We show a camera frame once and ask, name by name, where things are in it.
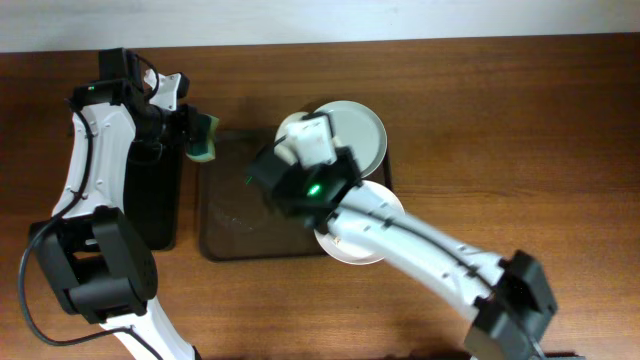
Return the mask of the green yellow sponge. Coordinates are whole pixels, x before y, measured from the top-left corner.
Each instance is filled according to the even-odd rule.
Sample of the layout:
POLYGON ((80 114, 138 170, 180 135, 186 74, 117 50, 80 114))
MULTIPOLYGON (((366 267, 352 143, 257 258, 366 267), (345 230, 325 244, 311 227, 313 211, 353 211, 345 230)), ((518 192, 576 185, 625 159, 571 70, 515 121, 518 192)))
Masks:
POLYGON ((219 119, 209 114, 197 114, 192 121, 189 139, 185 145, 187 157, 198 163, 215 159, 215 132, 219 119))

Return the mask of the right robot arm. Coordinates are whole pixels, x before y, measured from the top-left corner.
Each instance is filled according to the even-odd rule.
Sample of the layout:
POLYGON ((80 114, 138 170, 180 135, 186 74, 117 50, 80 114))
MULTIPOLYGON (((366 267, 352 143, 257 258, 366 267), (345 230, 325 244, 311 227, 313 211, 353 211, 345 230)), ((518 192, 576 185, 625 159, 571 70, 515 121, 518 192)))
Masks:
POLYGON ((465 244, 393 207, 360 175, 351 150, 304 165, 264 147, 247 167, 267 204, 382 257, 470 321, 474 359, 543 359, 540 341, 558 311, 542 264, 523 250, 510 258, 465 244))

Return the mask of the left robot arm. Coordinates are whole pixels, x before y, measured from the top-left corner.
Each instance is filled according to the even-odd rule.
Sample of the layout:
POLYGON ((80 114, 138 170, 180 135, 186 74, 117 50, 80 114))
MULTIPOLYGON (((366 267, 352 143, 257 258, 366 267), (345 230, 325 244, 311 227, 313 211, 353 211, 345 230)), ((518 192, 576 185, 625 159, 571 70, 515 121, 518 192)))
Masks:
POLYGON ((49 220, 32 224, 18 270, 18 301, 27 327, 41 342, 74 346, 115 336, 136 359, 197 359, 157 297, 151 249, 125 215, 125 183, 133 144, 165 149, 188 139, 196 114, 178 99, 187 78, 164 76, 125 48, 98 54, 97 80, 67 100, 74 144, 64 190, 49 220), (26 268, 38 260, 61 308, 101 331, 55 340, 36 325, 26 300, 26 268))

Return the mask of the pale blue plate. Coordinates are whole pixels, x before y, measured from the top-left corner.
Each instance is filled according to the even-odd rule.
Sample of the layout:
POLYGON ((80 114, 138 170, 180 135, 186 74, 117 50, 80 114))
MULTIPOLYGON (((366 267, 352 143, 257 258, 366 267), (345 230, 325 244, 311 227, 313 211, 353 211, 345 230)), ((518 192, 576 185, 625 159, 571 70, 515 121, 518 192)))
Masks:
POLYGON ((358 102, 340 100, 324 104, 315 112, 329 115, 334 135, 343 146, 351 148, 363 177, 382 165, 388 138, 383 122, 373 110, 358 102))

